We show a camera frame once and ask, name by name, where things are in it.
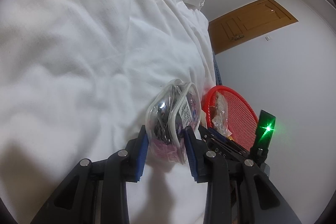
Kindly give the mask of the bagged grey plush toy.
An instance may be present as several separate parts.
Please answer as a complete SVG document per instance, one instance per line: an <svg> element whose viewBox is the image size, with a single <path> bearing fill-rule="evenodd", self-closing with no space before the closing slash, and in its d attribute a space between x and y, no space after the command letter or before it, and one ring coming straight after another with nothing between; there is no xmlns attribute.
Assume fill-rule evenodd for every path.
<svg viewBox="0 0 336 224"><path fill-rule="evenodd" d="M215 106L211 120L214 129L223 136L230 137L232 133L228 129L228 104L220 92L215 93Z"/></svg>

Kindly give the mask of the red mesh plastic basket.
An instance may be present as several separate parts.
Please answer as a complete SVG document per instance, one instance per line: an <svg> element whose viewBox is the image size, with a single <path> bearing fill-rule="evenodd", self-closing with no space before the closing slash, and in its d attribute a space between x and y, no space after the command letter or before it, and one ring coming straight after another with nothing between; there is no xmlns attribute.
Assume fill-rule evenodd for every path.
<svg viewBox="0 0 336 224"><path fill-rule="evenodd" d="M206 94L202 108L206 113L208 127L214 127L212 123L217 92L222 94L228 104L228 129L236 143L249 151L255 141L255 131L258 118L248 102L233 89L217 85Z"/></svg>

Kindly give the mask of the cartoon print zip pouch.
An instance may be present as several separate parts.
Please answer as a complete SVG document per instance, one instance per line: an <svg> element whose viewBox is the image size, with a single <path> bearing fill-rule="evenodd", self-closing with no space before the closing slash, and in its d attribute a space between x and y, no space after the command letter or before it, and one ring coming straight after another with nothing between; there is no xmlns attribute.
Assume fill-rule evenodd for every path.
<svg viewBox="0 0 336 224"><path fill-rule="evenodd" d="M185 129L198 129L201 101L194 83L170 81L147 109L145 129L153 155L162 161L184 164Z"/></svg>

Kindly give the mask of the blue striped mattress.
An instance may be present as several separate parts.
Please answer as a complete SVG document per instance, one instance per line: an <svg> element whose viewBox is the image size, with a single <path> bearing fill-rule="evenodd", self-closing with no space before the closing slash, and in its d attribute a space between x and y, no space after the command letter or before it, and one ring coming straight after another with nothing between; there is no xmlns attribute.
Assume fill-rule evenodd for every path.
<svg viewBox="0 0 336 224"><path fill-rule="evenodd" d="M221 73L220 73L220 70L218 68L218 64L217 64L217 60L216 60L214 52L213 52L213 62L214 62L214 71L215 71L216 85L222 85Z"/></svg>

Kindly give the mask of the brown wooden door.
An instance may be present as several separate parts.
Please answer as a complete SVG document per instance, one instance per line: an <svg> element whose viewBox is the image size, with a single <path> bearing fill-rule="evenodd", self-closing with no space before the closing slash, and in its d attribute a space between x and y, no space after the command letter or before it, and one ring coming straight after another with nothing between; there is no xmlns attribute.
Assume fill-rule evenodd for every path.
<svg viewBox="0 0 336 224"><path fill-rule="evenodd" d="M275 0L258 0L210 21L211 45L218 54L296 22Z"/></svg>

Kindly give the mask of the white duvet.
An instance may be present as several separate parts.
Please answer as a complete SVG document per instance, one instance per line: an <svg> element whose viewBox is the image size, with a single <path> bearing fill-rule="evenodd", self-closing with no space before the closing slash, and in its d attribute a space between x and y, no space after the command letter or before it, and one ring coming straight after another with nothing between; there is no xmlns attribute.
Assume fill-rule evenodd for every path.
<svg viewBox="0 0 336 224"><path fill-rule="evenodd" d="M206 0L1 0L1 199L29 223L82 158L139 130L173 79L215 83Z"/></svg>

